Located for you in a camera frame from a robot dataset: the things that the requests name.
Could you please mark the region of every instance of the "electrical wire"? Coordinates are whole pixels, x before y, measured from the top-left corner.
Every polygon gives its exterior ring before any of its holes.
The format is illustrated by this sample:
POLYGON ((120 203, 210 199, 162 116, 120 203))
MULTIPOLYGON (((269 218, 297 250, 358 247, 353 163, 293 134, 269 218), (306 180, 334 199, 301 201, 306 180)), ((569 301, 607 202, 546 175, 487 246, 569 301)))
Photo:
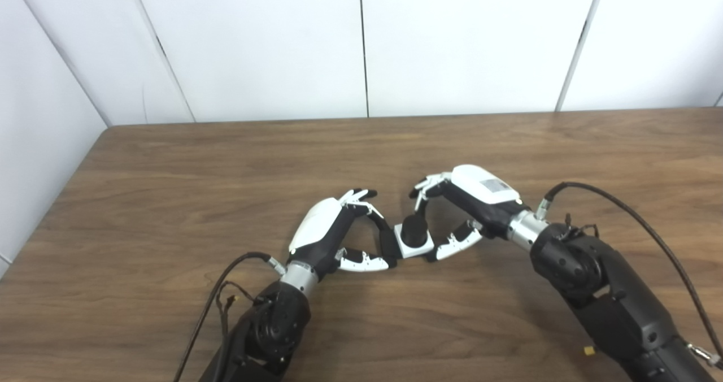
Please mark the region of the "electrical wire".
POLYGON ((227 304, 221 305, 220 301, 220 295, 221 292, 224 290, 224 286, 227 284, 230 284, 232 282, 226 281, 223 285, 221 285, 219 292, 216 295, 216 306, 219 308, 219 315, 220 315, 220 321, 221 321, 221 348, 219 349, 219 359, 217 360, 216 364, 216 370, 214 371, 214 379, 212 379, 212 382, 220 382, 222 377, 224 377, 225 374, 225 359, 228 356, 228 347, 229 347, 229 341, 228 341, 228 310, 230 309, 230 306, 233 304, 233 302, 236 301, 236 296, 229 296, 227 299, 227 304))
POLYGON ((246 299, 251 300, 251 302, 255 302, 255 301, 256 301, 256 299, 255 299, 253 296, 251 296, 251 294, 250 294, 249 292, 247 292, 246 289, 244 289, 244 288, 241 287, 241 286, 238 286, 238 284, 237 284, 236 282, 225 281, 224 284, 222 284, 221 287, 219 287, 219 294, 216 295, 216 302, 217 302, 217 304, 220 304, 220 296, 221 296, 221 293, 224 291, 225 287, 227 287, 227 286, 229 286, 229 285, 237 288, 238 291, 239 291, 239 292, 242 292, 243 296, 246 297, 246 299))
POLYGON ((250 258, 256 258, 261 259, 264 262, 267 262, 271 259, 271 255, 268 255, 266 253, 258 253, 258 251, 251 251, 250 253, 244 253, 243 255, 239 256, 238 258, 234 259, 226 269, 224 269, 224 272, 219 276, 219 279, 216 281, 216 284, 214 285, 214 288, 211 289, 211 292, 208 295, 208 300, 206 301, 206 304, 203 306, 203 310, 201 311, 201 316, 199 316, 198 321, 196 322, 196 326, 194 326, 193 331, 191 333, 191 339, 188 341, 188 346, 186 346, 186 350, 183 353, 183 357, 181 357, 181 363, 178 365, 178 370, 176 371, 176 376, 173 378, 173 382, 179 382, 181 380, 181 375, 183 374, 183 370, 186 367, 186 362, 188 362, 189 356, 191 356, 191 350, 193 349, 194 344, 196 343, 196 338, 198 338, 198 333, 201 332, 201 326, 203 325, 203 321, 206 320, 206 315, 208 314, 209 309, 211 308, 211 305, 214 304, 214 299, 217 294, 219 294, 220 288, 225 280, 227 278, 228 274, 238 266, 238 264, 242 263, 246 259, 250 258))
MULTIPOLYGON (((677 273, 680 275, 680 279, 682 279, 683 284, 685 284, 685 288, 687 289, 687 292, 690 294, 690 299, 692 299, 692 302, 695 305, 695 309, 698 311, 698 315, 700 315, 700 320, 703 322, 703 327, 705 327, 705 330, 708 332, 708 336, 711 338, 711 342, 713 343, 713 346, 715 347, 716 351, 718 352, 718 355, 723 357, 723 346, 721 346, 720 340, 718 340, 718 335, 716 335, 715 329, 713 329, 713 324, 711 323, 710 318, 708 317, 708 314, 705 312, 705 308, 703 308, 703 303, 700 301, 700 297, 698 297, 698 293, 695 291, 695 287, 692 284, 692 281, 690 280, 690 277, 685 272, 685 269, 682 266, 682 263, 677 259, 676 254, 673 253, 670 246, 668 246, 665 241, 663 241, 663 238, 658 235, 657 232, 653 229, 653 227, 650 226, 645 220, 643 220, 643 217, 641 217, 635 210, 631 209, 630 206, 625 204, 625 202, 620 201, 615 197, 614 195, 610 194, 609 192, 604 191, 603 189, 599 189, 598 187, 592 186, 590 184, 585 183, 578 183, 575 181, 563 181, 562 183, 558 184, 557 186, 552 187, 547 194, 545 194, 545 200, 547 202, 552 203, 552 200, 555 198, 555 195, 557 195, 560 191, 562 191, 565 188, 568 187, 577 187, 578 189, 586 189, 590 192, 594 192, 598 195, 601 195, 602 197, 608 199, 613 204, 620 207, 622 210, 627 212, 631 217, 633 217, 636 222, 638 222, 641 227, 643 227, 646 232, 649 233, 649 235, 653 238, 656 243, 658 243, 658 246, 663 250, 665 255, 667 255, 668 259, 670 259, 673 266, 676 267, 677 273)), ((723 369, 723 361, 718 360, 716 367, 719 369, 723 369)))

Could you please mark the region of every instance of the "white fingertip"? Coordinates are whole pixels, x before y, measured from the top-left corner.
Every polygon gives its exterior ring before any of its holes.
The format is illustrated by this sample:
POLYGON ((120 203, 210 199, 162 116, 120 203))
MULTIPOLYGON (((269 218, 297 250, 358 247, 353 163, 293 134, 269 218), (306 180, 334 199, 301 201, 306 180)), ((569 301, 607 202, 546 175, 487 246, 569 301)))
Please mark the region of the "white fingertip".
POLYGON ((449 238, 447 238, 448 243, 440 245, 439 248, 437 248, 437 260, 441 261, 441 259, 449 258, 455 255, 455 253, 460 253, 478 243, 481 239, 482 235, 476 229, 461 241, 457 240, 454 235, 450 235, 449 238))
POLYGON ((361 263, 352 262, 349 259, 342 258, 339 262, 339 268, 348 272, 375 272, 384 271, 389 268, 389 264, 382 258, 370 259, 367 253, 362 253, 361 263))
POLYGON ((371 205, 371 204, 369 204, 369 202, 367 202, 367 206, 369 207, 369 212, 367 213, 367 215, 372 215, 372 213, 374 213, 374 214, 379 215, 380 218, 384 219, 384 215, 382 215, 382 213, 379 212, 379 210, 375 209, 374 205, 371 205))
POLYGON ((362 197, 364 197, 367 194, 369 194, 368 190, 362 190, 358 193, 354 193, 354 196, 352 198, 354 201, 359 201, 360 199, 362 199, 362 197))
POLYGON ((346 204, 347 200, 351 195, 354 194, 354 190, 349 190, 348 192, 344 193, 343 196, 339 197, 339 204, 344 205, 346 204))
POLYGON ((424 198, 426 198, 426 192, 430 191, 430 190, 433 189, 435 186, 438 186, 439 183, 441 183, 441 182, 443 182, 443 181, 444 181, 444 180, 434 181, 434 182, 430 183, 428 186, 426 186, 426 187, 424 187, 423 189, 421 189, 420 192, 421 192, 421 193, 424 193, 424 198))

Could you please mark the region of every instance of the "wood grain surface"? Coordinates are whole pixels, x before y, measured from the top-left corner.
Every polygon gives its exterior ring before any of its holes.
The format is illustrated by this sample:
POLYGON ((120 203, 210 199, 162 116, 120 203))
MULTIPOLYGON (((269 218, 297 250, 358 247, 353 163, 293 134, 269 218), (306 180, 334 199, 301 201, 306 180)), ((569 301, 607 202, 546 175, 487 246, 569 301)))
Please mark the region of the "wood grain surface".
MULTIPOLYGON (((0 380, 171 380, 233 258, 286 258, 307 210, 353 187, 377 189, 374 204, 400 222, 419 179, 462 163, 530 205, 563 180, 616 194, 676 251, 723 333, 721 133, 713 108, 114 127, 0 281, 0 380)), ((437 236, 464 218, 442 200, 428 211, 437 236)), ((676 272, 631 218, 578 189, 561 193, 549 218, 565 212, 597 223, 682 334, 711 348, 676 272)), ((375 240, 359 220, 345 243, 372 251, 375 240)), ((244 263, 232 279, 258 292, 275 276, 244 263)), ((435 264, 336 273, 311 300, 286 381, 627 380, 607 357, 583 355, 581 326, 504 241, 435 264)), ((214 313, 184 380, 206 367, 219 330, 214 313)))

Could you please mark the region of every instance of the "robotic hand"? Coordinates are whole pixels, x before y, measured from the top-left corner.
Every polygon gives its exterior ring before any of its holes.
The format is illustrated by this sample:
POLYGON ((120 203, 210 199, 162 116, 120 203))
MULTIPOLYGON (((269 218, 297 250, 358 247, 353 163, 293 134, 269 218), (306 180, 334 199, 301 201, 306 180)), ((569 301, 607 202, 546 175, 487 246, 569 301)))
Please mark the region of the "robotic hand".
POLYGON ((635 382, 713 382, 692 353, 710 366, 720 357, 684 342, 671 315, 625 259, 582 228, 549 223, 551 199, 532 212, 504 181, 478 166, 457 166, 414 186, 414 215, 396 225, 396 243, 382 251, 397 258, 447 258, 483 237, 512 241, 529 253, 532 266, 560 293, 599 351, 614 359, 635 382), (434 246, 424 211, 431 197, 444 196, 473 219, 434 246))
POLYGON ((311 318, 308 299, 318 282, 336 269, 383 271, 396 266, 393 258, 341 247, 355 218, 363 215, 379 230, 389 230, 379 211, 364 201, 376 194, 374 190, 353 189, 339 199, 324 199, 309 210, 289 245, 286 268, 273 258, 269 261, 281 278, 255 297, 201 382, 278 382, 311 318))

